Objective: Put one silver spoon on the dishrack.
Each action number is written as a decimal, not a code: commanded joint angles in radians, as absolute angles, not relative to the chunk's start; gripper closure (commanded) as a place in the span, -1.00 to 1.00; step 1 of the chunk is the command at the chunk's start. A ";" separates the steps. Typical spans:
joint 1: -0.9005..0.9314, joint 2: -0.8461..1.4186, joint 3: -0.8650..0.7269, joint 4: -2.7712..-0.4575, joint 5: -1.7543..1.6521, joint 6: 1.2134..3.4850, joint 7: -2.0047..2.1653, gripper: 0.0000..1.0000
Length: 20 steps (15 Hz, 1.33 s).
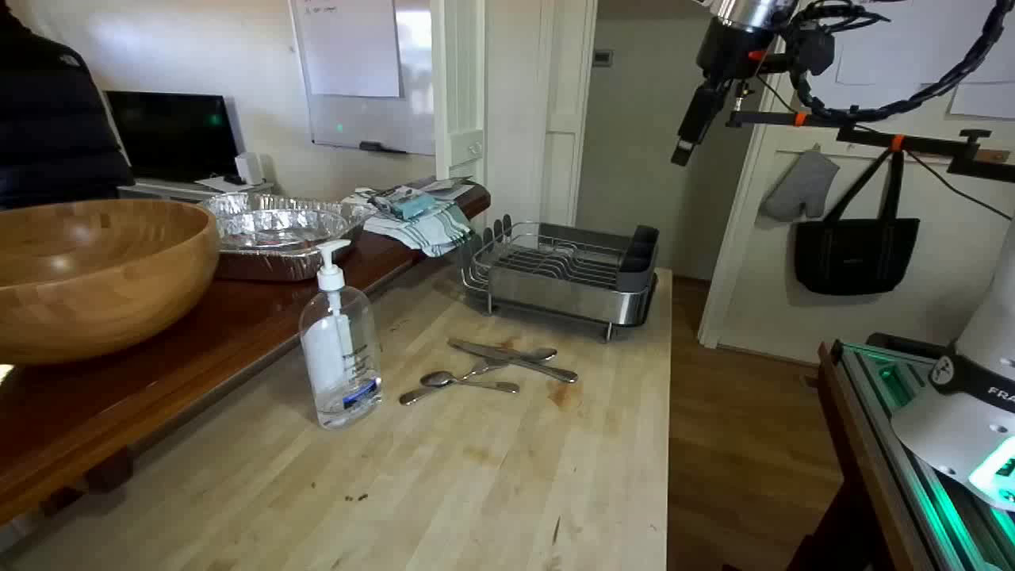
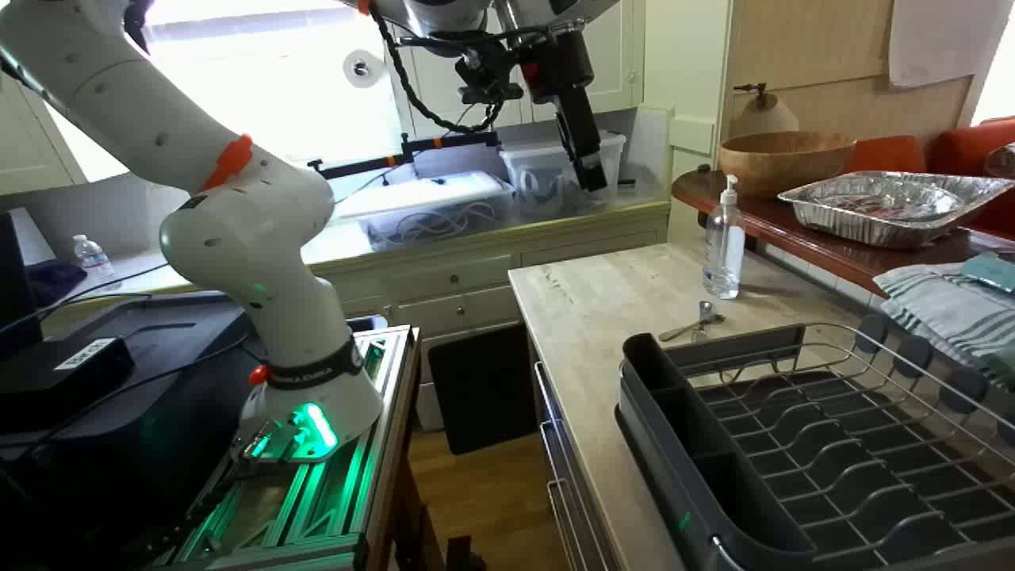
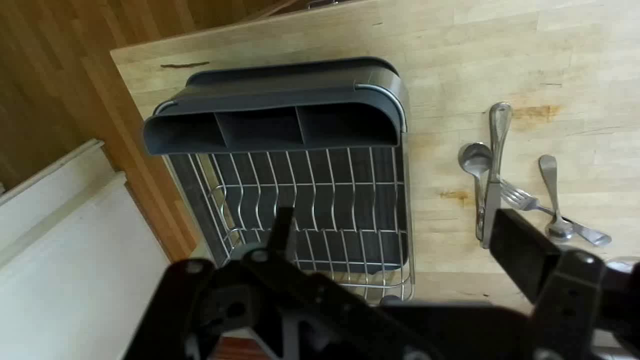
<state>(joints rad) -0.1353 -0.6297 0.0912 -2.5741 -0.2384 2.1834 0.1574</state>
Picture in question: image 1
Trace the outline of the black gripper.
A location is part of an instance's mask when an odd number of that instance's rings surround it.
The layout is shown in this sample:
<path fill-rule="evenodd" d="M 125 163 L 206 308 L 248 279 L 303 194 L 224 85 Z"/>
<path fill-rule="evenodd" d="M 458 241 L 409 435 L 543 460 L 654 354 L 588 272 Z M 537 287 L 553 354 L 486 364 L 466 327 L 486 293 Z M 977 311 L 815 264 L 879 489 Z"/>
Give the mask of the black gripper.
<path fill-rule="evenodd" d="M 766 52 L 776 30 L 794 16 L 794 0 L 699 0 L 709 13 L 699 52 L 700 85 L 679 125 L 672 163 L 687 164 L 737 81 L 754 73 L 754 52 Z"/>

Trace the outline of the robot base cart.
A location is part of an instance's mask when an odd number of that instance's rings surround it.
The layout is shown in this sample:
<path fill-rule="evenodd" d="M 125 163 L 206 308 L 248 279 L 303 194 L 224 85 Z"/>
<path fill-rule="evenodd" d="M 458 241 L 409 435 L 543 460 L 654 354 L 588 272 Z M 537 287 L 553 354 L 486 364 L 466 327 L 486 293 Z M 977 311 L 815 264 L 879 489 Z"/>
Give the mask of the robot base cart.
<path fill-rule="evenodd" d="M 842 489 L 789 571 L 1015 571 L 1015 513 L 918 460 L 892 416 L 930 380 L 926 346 L 874 334 L 819 346 L 819 402 Z"/>

